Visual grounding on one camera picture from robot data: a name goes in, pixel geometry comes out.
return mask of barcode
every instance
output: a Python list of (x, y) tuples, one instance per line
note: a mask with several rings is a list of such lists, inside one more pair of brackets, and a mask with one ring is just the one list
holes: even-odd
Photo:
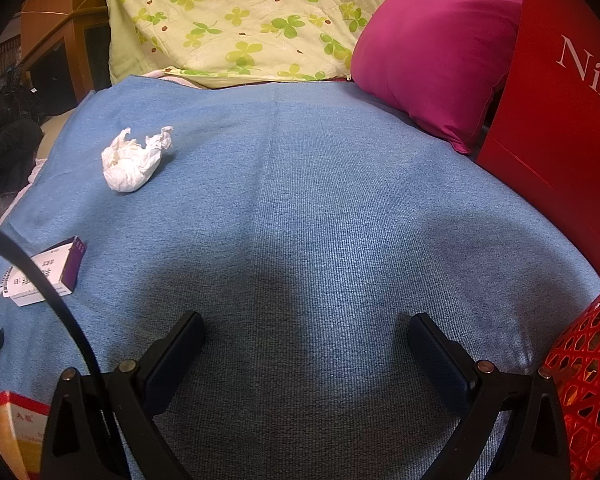
[(0, 281), (0, 288), (2, 289), (2, 295), (4, 296), (5, 294), (8, 294), (7, 291), (7, 284), (9, 283), (9, 275), (11, 273), (11, 267), (9, 267), (9, 269), (7, 269), (7, 271), (4, 273), (4, 276), (2, 277), (2, 280)]

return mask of yellow-green bedding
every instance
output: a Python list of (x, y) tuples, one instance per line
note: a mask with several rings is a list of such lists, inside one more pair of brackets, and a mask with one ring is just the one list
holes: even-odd
[(113, 83), (164, 70), (209, 88), (349, 76), (384, 0), (107, 0)]

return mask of small cardboard box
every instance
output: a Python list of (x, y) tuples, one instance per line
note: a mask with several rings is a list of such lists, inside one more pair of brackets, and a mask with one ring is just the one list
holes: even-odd
[(0, 454), (18, 480), (37, 480), (49, 406), (0, 393)]
[[(78, 269), (86, 248), (80, 238), (74, 236), (32, 256), (31, 259), (58, 294), (65, 296), (74, 291)], [(45, 300), (21, 270), (13, 266), (7, 269), (2, 277), (0, 294), (11, 298), (18, 306)]]

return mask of purple and white box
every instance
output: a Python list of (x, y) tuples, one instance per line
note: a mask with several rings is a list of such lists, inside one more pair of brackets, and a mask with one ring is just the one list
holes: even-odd
[[(78, 269), (87, 246), (74, 236), (46, 251), (32, 256), (32, 261), (42, 270), (60, 296), (74, 291)], [(10, 267), (0, 282), (0, 294), (11, 298), (18, 306), (45, 301), (35, 286), (17, 267)]]

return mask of black fabric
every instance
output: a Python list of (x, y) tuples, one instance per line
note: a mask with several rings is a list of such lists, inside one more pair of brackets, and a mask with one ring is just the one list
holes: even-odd
[(40, 99), (20, 83), (20, 71), (0, 78), (0, 195), (27, 185), (43, 134)]
[(40, 126), (31, 119), (18, 119), (0, 129), (0, 194), (27, 185), (42, 137)]

